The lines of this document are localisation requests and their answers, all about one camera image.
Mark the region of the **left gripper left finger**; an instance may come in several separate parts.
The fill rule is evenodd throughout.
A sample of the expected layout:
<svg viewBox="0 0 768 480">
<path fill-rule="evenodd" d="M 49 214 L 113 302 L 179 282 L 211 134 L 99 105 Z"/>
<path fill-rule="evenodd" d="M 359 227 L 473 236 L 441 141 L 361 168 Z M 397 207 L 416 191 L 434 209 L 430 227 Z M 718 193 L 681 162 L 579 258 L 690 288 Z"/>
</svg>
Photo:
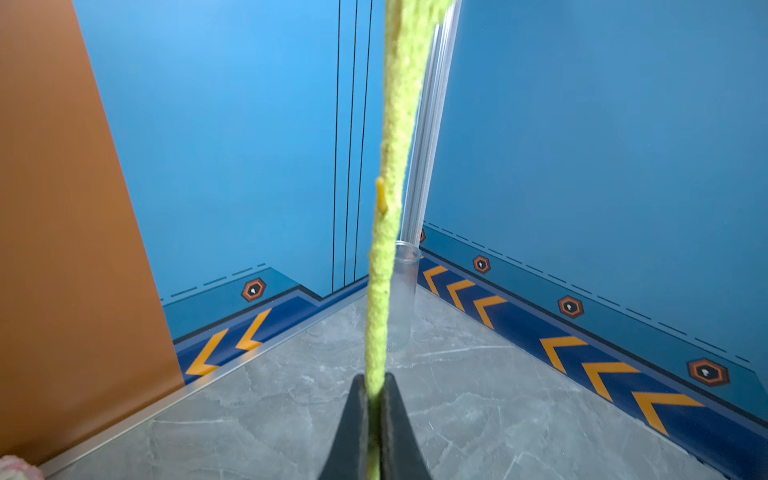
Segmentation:
<svg viewBox="0 0 768 480">
<path fill-rule="evenodd" d="M 369 401 L 362 374 L 351 383 L 347 400 L 319 480 L 366 480 Z"/>
</svg>

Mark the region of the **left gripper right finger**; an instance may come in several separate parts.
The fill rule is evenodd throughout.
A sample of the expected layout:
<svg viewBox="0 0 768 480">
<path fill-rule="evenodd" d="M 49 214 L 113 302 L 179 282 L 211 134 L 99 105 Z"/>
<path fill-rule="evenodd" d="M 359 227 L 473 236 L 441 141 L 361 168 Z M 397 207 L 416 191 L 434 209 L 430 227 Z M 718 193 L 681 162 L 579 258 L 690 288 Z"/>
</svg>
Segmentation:
<svg viewBox="0 0 768 480">
<path fill-rule="evenodd" d="M 395 376 L 387 372 L 380 396 L 380 472 L 386 480 L 431 480 Z"/>
</svg>

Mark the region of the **pink carnation flower stem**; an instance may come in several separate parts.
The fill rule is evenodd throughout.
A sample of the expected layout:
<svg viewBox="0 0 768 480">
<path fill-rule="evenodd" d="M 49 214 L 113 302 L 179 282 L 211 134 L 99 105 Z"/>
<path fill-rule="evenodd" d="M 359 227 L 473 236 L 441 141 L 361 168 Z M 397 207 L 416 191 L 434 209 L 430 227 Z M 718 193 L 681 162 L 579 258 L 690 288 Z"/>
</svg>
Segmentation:
<svg viewBox="0 0 768 480">
<path fill-rule="evenodd" d="M 5 455 L 0 458 L 0 480 L 44 480 L 42 471 L 22 458 Z"/>
</svg>

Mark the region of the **white ranunculus flower stem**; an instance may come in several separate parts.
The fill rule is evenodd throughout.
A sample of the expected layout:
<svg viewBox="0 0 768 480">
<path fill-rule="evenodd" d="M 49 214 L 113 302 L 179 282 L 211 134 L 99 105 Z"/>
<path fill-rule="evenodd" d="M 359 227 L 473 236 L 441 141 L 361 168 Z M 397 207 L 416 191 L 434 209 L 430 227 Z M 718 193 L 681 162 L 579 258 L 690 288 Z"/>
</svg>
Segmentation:
<svg viewBox="0 0 768 480">
<path fill-rule="evenodd" d="M 385 9 L 381 164 L 376 179 L 365 342 L 369 437 L 366 477 L 381 477 L 380 399 L 385 384 L 388 317 L 408 155 L 434 30 L 450 1 L 388 1 Z"/>
</svg>

